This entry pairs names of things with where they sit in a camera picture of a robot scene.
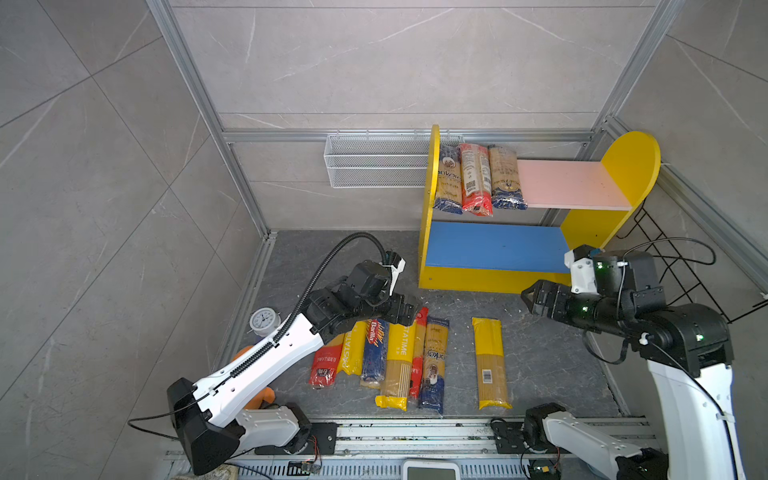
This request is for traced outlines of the blue Sankara spaghetti bag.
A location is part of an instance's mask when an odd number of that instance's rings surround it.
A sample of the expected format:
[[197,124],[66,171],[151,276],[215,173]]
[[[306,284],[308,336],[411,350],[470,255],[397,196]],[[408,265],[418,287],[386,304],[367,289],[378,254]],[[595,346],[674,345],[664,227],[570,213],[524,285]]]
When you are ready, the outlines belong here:
[[434,208],[446,213],[461,215],[462,177],[458,147],[441,145]]

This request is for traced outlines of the dark blue end spaghetti bag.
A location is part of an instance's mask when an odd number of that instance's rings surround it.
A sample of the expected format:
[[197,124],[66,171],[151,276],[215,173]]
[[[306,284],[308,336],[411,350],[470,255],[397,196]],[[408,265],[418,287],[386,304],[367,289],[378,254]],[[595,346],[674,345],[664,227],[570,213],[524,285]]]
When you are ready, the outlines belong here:
[[526,210],[528,205],[522,192],[516,152],[499,145],[490,146],[488,151],[493,208]]

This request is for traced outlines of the yellow end spaghetti bag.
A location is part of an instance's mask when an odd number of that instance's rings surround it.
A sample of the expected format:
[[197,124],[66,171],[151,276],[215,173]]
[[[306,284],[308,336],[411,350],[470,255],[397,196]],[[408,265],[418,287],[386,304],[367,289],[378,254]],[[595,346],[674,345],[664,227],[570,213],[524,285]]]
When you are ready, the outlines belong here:
[[512,409],[506,378],[502,324],[498,319],[472,318],[478,382],[478,409]]

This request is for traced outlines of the red label spaghetti bag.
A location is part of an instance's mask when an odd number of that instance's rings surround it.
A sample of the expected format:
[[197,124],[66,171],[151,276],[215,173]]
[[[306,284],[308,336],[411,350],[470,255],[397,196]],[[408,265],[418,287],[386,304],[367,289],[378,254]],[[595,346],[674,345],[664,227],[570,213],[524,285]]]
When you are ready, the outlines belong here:
[[462,208],[476,216],[493,215],[491,171],[488,149],[481,145],[459,145],[462,169]]

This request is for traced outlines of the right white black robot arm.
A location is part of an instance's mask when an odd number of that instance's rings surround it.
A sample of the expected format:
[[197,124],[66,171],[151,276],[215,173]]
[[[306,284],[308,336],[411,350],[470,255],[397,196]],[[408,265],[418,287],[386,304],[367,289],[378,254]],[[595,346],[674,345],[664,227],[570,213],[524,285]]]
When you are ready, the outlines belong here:
[[623,444],[549,403],[527,411],[523,436],[564,449],[605,479],[742,479],[732,408],[734,359],[727,322],[712,308],[668,305],[655,258],[640,247],[606,252],[582,245],[565,256],[569,285],[539,280],[528,310],[584,334],[621,338],[617,364],[645,360],[661,405],[667,449]]

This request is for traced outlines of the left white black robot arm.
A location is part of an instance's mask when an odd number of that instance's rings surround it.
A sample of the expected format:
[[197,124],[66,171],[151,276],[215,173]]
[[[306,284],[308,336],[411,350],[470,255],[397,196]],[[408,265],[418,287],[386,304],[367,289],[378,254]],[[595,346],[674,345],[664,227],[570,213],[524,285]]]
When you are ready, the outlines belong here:
[[411,325],[419,304],[394,290],[404,269],[399,255],[384,263],[360,262],[349,275],[307,293],[293,318],[241,357],[196,382],[180,378],[172,383],[166,391],[171,424],[193,474],[207,474],[237,453],[304,442],[309,424],[298,407],[248,414],[247,404],[359,321]]

